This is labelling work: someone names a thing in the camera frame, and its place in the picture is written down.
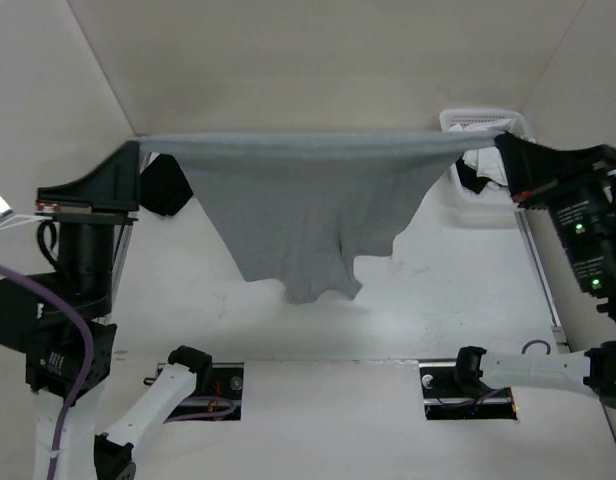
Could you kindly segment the grey tank top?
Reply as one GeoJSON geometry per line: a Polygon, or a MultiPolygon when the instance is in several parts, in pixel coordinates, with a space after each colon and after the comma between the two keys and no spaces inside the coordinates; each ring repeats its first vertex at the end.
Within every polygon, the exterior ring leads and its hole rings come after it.
{"type": "Polygon", "coordinates": [[[360,256],[388,257],[425,195],[491,133],[204,133],[144,136],[172,156],[242,277],[294,304],[354,298],[360,256]]]}

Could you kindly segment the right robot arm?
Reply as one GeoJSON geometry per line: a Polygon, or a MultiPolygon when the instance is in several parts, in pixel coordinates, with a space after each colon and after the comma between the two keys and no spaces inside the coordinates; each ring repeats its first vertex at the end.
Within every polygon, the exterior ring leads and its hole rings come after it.
{"type": "MultiPolygon", "coordinates": [[[[548,212],[580,291],[599,300],[598,312],[616,325],[616,149],[556,150],[509,133],[494,143],[513,202],[548,212]]],[[[451,375],[459,393],[477,399],[527,387],[582,394],[616,410],[616,341],[540,356],[467,346],[451,375]]]]}

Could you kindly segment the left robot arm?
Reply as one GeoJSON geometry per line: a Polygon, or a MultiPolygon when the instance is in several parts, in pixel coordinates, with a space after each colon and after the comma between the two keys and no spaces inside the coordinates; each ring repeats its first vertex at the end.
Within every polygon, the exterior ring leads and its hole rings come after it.
{"type": "Polygon", "coordinates": [[[124,239],[140,206],[140,146],[129,141],[83,177],[37,192],[37,245],[51,265],[0,265],[0,345],[23,354],[36,402],[38,479],[131,479],[148,436],[212,387],[209,354],[181,346],[115,425],[95,430],[117,332],[111,321],[124,239]]]}

